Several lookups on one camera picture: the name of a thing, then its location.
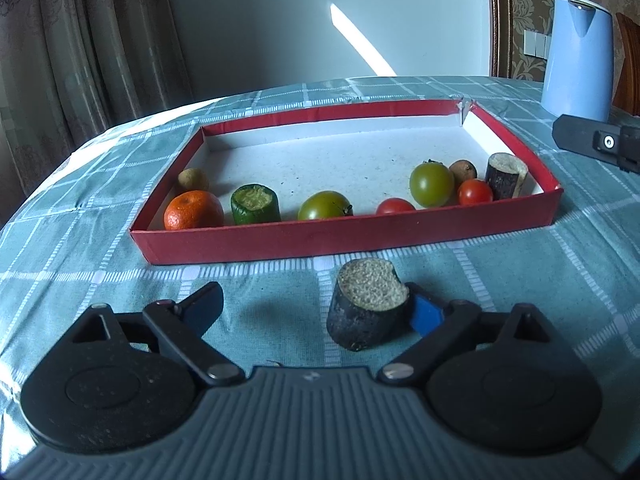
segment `kettle lid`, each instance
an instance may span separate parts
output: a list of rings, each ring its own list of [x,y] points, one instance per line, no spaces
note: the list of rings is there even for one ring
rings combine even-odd
[[[596,2],[592,2],[591,0],[569,0],[569,1],[575,4],[583,4],[584,6],[587,6],[587,7],[593,7],[594,9],[604,10],[607,14],[611,14],[603,6],[601,6],[600,4],[597,4]]]

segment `blue kettle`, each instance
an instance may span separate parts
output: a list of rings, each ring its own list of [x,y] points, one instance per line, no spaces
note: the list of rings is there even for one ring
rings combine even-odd
[[[613,20],[589,0],[556,0],[542,107],[607,122],[613,94]]]

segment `gray curtain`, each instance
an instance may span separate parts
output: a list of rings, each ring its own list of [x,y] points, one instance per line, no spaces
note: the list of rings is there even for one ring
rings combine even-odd
[[[109,127],[191,100],[168,0],[0,0],[0,144],[26,196]]]

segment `green plaid tablecloth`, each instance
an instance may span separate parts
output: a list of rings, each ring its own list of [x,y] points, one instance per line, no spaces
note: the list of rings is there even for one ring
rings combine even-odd
[[[536,304],[574,346],[604,391],[590,447],[622,469],[640,444],[640,175],[558,150],[542,86],[483,77],[358,78],[252,92],[118,126],[88,142],[0,232],[2,470],[33,447],[20,387],[91,303],[132,312],[181,300],[216,280],[222,317],[205,339],[250,372],[369,365],[414,341],[350,353],[324,322],[338,268],[360,254],[152,267],[128,229],[153,186],[201,124],[317,105],[467,97],[504,121],[548,165],[565,193],[554,225],[512,234],[380,251],[404,281],[444,298],[505,312]],[[618,114],[615,121],[637,121]]]

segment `mandarin orange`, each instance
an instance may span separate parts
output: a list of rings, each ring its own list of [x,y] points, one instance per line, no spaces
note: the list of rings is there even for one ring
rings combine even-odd
[[[208,191],[187,191],[169,202],[164,210],[164,228],[167,230],[220,227],[225,214],[220,200]]]

